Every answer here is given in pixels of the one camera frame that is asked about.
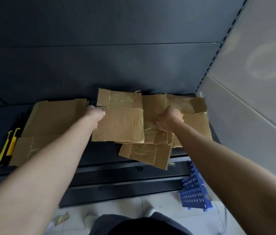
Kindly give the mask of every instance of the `forearm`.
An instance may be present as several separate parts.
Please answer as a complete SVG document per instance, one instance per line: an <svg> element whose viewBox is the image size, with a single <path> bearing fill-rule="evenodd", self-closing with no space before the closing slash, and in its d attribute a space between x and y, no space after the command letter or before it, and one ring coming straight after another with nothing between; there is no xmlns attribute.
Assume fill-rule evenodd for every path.
<svg viewBox="0 0 276 235"><path fill-rule="evenodd" d="M180 120L169 127L242 228L248 234L276 234L276 176Z"/></svg>
<svg viewBox="0 0 276 235"><path fill-rule="evenodd" d="M44 232L93 129L84 116L0 184L0 234Z"/></svg>

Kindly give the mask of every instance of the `blue plastic basket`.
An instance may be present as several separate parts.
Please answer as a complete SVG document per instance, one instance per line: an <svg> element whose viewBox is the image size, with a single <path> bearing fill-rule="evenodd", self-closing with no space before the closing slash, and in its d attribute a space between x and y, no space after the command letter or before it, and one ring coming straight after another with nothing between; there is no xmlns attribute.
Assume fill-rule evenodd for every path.
<svg viewBox="0 0 276 235"><path fill-rule="evenodd" d="M207 190L204 187L204 182L199 177L199 172L194 164L190 161L191 176L187 179L183 179L184 189L179 192L181 203L183 207L199 208L204 212L207 209L213 208L211 201L206 197Z"/></svg>

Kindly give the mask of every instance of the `person's right arm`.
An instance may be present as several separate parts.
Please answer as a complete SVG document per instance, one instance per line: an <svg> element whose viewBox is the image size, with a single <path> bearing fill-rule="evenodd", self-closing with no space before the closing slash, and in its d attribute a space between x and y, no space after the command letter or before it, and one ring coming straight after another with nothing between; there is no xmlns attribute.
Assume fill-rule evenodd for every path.
<svg viewBox="0 0 276 235"><path fill-rule="evenodd" d="M168 107L159 116L246 234L276 234L276 176L206 138Z"/></svg>

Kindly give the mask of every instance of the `pants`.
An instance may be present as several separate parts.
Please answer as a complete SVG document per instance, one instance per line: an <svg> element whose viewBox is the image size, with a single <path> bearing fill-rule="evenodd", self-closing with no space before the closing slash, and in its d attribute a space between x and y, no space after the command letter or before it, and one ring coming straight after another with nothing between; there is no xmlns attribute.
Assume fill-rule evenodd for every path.
<svg viewBox="0 0 276 235"><path fill-rule="evenodd" d="M186 229L184 226L180 225L179 223L175 222L171 218L159 213L154 212L150 218L157 219L163 222L166 222L167 224L189 234L192 235L191 232L189 232L188 229ZM129 220L131 218L128 218L126 216L122 215L116 215L116 214L104 214L96 219L94 222L91 232L89 235L107 235L116 225L119 223Z"/></svg>

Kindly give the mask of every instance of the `white shoe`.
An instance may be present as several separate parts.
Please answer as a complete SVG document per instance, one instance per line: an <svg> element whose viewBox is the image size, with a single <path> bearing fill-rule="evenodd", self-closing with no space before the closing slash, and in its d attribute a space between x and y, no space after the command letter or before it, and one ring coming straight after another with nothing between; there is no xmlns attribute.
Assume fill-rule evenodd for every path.
<svg viewBox="0 0 276 235"><path fill-rule="evenodd" d="M150 206L144 213L144 217L150 217L154 212L156 212L156 209Z"/></svg>
<svg viewBox="0 0 276 235"><path fill-rule="evenodd" d="M98 217L99 216L96 215L87 215L84 220L85 228L91 231L92 226Z"/></svg>

